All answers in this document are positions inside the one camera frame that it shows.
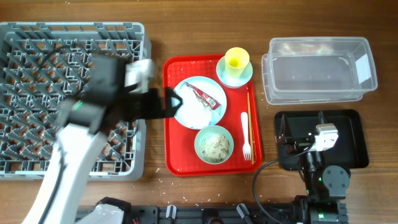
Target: ketchup packet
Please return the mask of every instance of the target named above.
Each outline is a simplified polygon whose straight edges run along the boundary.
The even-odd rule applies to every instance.
[[[220,103],[217,102],[213,97],[207,95],[204,91],[201,91],[200,89],[198,89],[197,87],[189,84],[189,83],[185,83],[187,85],[187,87],[189,87],[195,94],[196,96],[207,106],[209,106],[212,110],[217,109],[220,106]]]

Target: white saucer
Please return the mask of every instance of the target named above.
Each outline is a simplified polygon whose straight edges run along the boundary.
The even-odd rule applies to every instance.
[[[221,83],[228,88],[239,88],[245,85],[253,75],[253,66],[251,62],[246,66],[239,78],[229,77],[225,72],[225,57],[222,57],[217,63],[217,76]]]

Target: wooden chopsticks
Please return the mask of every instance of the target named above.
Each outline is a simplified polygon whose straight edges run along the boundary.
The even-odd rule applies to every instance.
[[[248,115],[249,115],[249,132],[250,132],[251,164],[254,164],[253,131],[252,131],[252,127],[251,127],[251,110],[250,110],[250,97],[249,97],[249,92],[248,92]]]

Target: wooden table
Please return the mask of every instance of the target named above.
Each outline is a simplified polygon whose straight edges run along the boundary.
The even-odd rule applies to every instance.
[[[351,223],[398,222],[398,8],[397,1],[0,1],[0,21],[133,21],[145,25],[159,66],[176,55],[245,48],[254,68],[265,160],[277,157],[274,115],[282,110],[357,110],[370,164],[352,170],[347,191]],[[360,36],[368,39],[379,87],[355,103],[271,106],[266,103],[261,57],[273,37]],[[159,72],[153,86],[161,87]],[[178,178],[165,168],[163,121],[147,122],[145,170],[136,182],[89,182],[82,206],[105,196],[133,205],[232,205],[253,202],[253,174]],[[41,181],[0,182],[0,223],[20,223]],[[270,166],[259,177],[263,202],[290,202],[306,194],[298,173]]]

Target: dish rack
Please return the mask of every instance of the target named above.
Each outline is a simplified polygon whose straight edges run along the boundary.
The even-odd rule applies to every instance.
[[[37,74],[39,64],[60,46]],[[57,105],[87,89],[93,53],[136,61],[151,44],[137,22],[0,23],[0,180],[43,179],[56,133]],[[144,170],[146,124],[120,121],[90,179],[136,180]]]

